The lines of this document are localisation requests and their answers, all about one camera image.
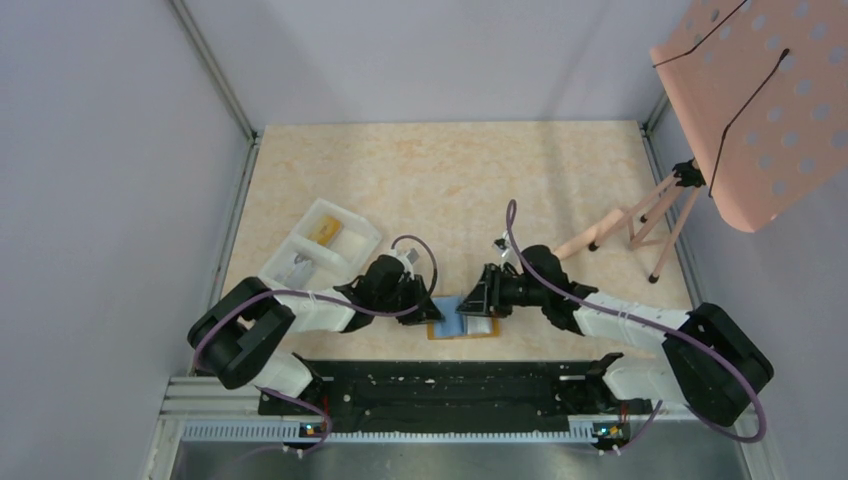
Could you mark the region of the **tan leather card holder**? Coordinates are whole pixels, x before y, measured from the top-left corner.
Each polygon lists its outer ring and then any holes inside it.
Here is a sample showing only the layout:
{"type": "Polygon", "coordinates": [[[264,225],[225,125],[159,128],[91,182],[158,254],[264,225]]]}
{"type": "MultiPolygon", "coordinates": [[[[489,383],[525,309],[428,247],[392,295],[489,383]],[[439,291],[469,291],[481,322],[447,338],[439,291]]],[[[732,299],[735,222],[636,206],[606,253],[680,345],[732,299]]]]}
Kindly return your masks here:
{"type": "Polygon", "coordinates": [[[435,297],[435,306],[444,319],[427,325],[427,339],[464,340],[494,338],[500,335],[500,324],[496,318],[469,317],[457,312],[462,302],[460,296],[435,297]]]}

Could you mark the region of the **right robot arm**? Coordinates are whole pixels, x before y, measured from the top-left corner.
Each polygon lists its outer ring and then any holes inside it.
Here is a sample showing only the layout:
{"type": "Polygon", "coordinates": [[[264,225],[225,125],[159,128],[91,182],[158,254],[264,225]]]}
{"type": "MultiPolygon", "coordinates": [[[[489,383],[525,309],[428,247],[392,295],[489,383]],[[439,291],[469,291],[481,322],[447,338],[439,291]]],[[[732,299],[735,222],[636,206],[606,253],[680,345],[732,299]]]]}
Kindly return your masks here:
{"type": "Polygon", "coordinates": [[[544,245],[526,248],[517,265],[484,266],[458,313],[506,318],[537,307],[557,329],[605,338],[645,352],[623,355],[586,385],[589,404],[612,412],[625,400],[687,406],[716,427],[730,427],[773,379],[774,367],[720,306],[657,308],[618,299],[568,278],[544,245]]]}

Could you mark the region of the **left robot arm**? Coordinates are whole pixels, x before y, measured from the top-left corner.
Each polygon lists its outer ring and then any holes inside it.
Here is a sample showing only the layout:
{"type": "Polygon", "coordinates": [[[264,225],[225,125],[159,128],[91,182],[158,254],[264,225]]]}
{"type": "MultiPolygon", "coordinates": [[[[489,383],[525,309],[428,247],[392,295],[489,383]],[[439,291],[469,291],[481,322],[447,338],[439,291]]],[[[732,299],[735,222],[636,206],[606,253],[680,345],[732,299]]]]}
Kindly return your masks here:
{"type": "Polygon", "coordinates": [[[251,385],[282,394],[297,413],[319,404],[320,376],[300,357],[280,350],[289,333],[351,333],[378,316],[404,326],[444,316],[429,286],[395,254],[383,254],[351,282],[314,293],[273,290],[257,277],[238,283],[190,328],[196,367],[229,389],[251,385]]]}

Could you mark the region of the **silver card in tray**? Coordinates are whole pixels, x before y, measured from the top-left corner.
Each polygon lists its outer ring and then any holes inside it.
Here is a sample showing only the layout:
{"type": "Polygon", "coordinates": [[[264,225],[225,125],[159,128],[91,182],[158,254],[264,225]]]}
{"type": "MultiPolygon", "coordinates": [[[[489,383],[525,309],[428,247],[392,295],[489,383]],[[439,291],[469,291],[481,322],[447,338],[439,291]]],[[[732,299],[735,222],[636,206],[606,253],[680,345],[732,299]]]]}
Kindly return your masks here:
{"type": "Polygon", "coordinates": [[[277,280],[285,287],[302,289],[313,277],[316,265],[307,255],[293,252],[282,262],[277,280]]]}

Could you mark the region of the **white divided plastic tray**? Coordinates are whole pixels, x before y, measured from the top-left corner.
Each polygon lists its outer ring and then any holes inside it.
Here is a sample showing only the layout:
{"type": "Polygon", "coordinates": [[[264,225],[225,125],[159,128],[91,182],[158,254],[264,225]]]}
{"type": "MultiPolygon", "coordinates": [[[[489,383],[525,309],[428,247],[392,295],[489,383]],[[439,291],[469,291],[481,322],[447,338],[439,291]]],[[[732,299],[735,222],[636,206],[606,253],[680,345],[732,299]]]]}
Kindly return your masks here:
{"type": "Polygon", "coordinates": [[[318,291],[351,282],[382,233],[366,218],[317,199],[259,270],[272,289],[318,291]]]}

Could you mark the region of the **pink tripod stand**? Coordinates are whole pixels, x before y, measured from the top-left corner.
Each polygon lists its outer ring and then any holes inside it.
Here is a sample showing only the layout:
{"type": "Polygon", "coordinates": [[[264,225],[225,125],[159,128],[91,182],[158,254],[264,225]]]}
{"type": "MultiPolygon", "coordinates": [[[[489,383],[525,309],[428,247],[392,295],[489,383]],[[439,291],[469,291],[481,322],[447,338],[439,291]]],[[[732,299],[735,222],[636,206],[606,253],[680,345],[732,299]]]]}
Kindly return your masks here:
{"type": "Polygon", "coordinates": [[[648,275],[648,282],[656,284],[705,185],[706,180],[695,158],[677,163],[671,173],[637,204],[610,211],[594,225],[557,247],[554,255],[564,260],[581,249],[597,251],[615,233],[626,229],[630,250],[657,244],[663,246],[653,271],[648,275]],[[690,195],[677,215],[669,235],[664,239],[647,239],[684,192],[689,192],[690,195]]]}

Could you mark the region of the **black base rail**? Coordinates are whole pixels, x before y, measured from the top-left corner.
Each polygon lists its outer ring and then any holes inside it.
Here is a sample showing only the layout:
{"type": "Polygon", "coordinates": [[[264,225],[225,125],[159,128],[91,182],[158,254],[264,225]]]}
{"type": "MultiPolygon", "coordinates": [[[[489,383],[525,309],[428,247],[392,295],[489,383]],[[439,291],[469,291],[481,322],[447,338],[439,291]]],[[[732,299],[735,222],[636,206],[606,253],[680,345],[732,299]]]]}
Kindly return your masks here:
{"type": "Polygon", "coordinates": [[[649,400],[617,400],[601,378],[616,360],[315,360],[308,403],[336,434],[565,433],[579,415],[647,414],[649,400]]]}

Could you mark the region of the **aluminium frame rail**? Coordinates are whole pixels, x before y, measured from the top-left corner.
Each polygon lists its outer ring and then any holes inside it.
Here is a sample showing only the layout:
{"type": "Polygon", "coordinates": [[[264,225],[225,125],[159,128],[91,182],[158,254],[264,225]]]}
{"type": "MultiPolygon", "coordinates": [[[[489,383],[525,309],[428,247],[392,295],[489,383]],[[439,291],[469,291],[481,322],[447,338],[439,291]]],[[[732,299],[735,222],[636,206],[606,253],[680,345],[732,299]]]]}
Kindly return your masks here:
{"type": "Polygon", "coordinates": [[[248,120],[241,102],[238,100],[188,4],[183,0],[166,0],[165,3],[175,17],[225,110],[245,139],[249,143],[254,143],[258,137],[257,130],[248,120]]]}

